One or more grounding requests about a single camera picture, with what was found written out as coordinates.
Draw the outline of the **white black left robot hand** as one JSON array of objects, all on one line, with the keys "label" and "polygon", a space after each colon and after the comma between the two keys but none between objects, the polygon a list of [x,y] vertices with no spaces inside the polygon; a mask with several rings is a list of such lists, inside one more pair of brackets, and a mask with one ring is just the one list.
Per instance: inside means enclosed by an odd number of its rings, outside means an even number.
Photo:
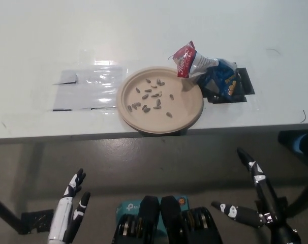
[{"label": "white black left robot hand", "polygon": [[90,199],[90,192],[85,192],[76,209],[73,210],[73,198],[81,190],[81,184],[85,177],[86,173],[81,168],[73,175],[68,183],[55,210],[47,239],[48,243],[61,244],[73,242]]}]

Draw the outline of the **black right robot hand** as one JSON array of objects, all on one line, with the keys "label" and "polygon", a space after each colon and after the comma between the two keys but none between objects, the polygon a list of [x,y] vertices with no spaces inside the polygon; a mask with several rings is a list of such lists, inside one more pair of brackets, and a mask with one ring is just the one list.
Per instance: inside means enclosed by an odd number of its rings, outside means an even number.
[{"label": "black right robot hand", "polygon": [[239,147],[237,154],[249,172],[256,189],[258,196],[257,210],[219,201],[213,201],[211,206],[227,215],[230,219],[254,228],[264,225],[282,225],[286,221],[285,214],[266,174],[259,163],[244,149]]}]

